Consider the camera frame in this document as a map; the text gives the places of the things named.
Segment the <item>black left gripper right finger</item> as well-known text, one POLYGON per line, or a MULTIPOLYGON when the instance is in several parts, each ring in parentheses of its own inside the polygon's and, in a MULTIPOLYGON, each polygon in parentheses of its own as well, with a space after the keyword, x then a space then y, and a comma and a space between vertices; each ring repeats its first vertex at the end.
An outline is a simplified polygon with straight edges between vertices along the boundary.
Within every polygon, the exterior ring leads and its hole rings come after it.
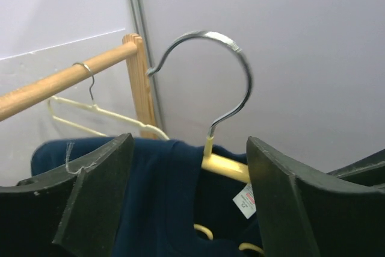
POLYGON ((266 256, 384 255, 384 185, 336 178, 255 137, 247 161, 266 256))

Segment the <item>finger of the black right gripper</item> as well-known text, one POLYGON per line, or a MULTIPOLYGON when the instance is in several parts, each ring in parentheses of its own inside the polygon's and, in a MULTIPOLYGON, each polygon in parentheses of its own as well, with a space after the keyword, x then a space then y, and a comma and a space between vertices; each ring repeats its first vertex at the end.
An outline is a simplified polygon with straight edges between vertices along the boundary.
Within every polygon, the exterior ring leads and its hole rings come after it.
POLYGON ((365 186, 384 185, 384 149, 328 175, 365 186))

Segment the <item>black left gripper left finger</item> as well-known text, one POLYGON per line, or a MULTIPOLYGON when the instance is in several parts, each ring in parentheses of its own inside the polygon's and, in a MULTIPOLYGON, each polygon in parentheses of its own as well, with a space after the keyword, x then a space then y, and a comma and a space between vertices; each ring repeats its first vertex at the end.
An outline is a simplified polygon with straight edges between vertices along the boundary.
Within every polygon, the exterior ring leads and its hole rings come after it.
POLYGON ((1 188, 2 256, 110 256, 134 139, 123 134, 78 159, 1 188))

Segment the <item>navy t shirt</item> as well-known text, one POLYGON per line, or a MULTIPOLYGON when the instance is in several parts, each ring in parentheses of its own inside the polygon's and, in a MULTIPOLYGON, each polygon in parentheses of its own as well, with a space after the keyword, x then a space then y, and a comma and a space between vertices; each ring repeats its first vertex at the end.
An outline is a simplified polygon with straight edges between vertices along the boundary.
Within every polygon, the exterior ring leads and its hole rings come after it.
POLYGON ((203 148, 136 138, 114 256, 254 256, 261 246, 245 185, 201 168, 203 148))

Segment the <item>cream plastic hanger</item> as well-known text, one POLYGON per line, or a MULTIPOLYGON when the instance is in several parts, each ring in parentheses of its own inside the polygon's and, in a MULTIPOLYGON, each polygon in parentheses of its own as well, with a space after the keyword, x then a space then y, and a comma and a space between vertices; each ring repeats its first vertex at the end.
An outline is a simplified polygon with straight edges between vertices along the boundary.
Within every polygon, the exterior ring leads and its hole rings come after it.
POLYGON ((85 103, 82 103, 82 102, 73 101, 71 99, 66 99, 66 98, 62 98, 62 97, 58 97, 58 96, 51 96, 50 98, 48 98, 46 100, 46 104, 47 104, 47 107, 48 107, 48 111, 49 111, 51 117, 54 120, 56 120, 58 122, 61 122, 63 124, 72 126, 74 128, 80 129, 82 131, 88 132, 90 134, 96 135, 96 136, 106 137, 106 134, 103 134, 103 133, 101 133, 99 131, 95 131, 94 129, 90 129, 90 128, 82 126, 82 125, 80 125, 78 123, 74 123, 74 122, 71 122, 71 121, 69 121, 67 119, 63 119, 63 118, 58 117, 55 114, 55 112, 54 112, 54 110, 52 108, 52 103, 56 102, 58 104, 70 105, 72 107, 79 108, 79 109, 84 110, 84 111, 89 111, 89 112, 92 112, 92 113, 100 114, 102 116, 107 116, 107 117, 110 117, 112 119, 116 119, 116 120, 122 121, 124 123, 127 123, 129 125, 132 125, 132 126, 138 128, 140 131, 149 132, 149 133, 155 134, 155 136, 160 138, 161 140, 169 140, 170 139, 168 137, 168 135, 163 130, 159 129, 156 126, 144 124, 143 122, 141 122, 139 120, 132 119, 132 118, 126 117, 124 115, 117 114, 115 112, 104 110, 104 109, 100 108, 97 105, 97 103, 95 102, 94 96, 93 96, 93 92, 92 92, 92 88, 93 88, 94 83, 95 83, 95 78, 94 78, 93 71, 85 63, 77 62, 77 63, 74 63, 73 65, 74 66, 75 65, 80 65, 83 68, 87 69, 88 72, 89 72, 89 76, 91 77, 92 83, 91 83, 91 85, 88 88, 88 92, 90 94, 90 98, 91 98, 92 104, 89 105, 89 104, 85 104, 85 103))

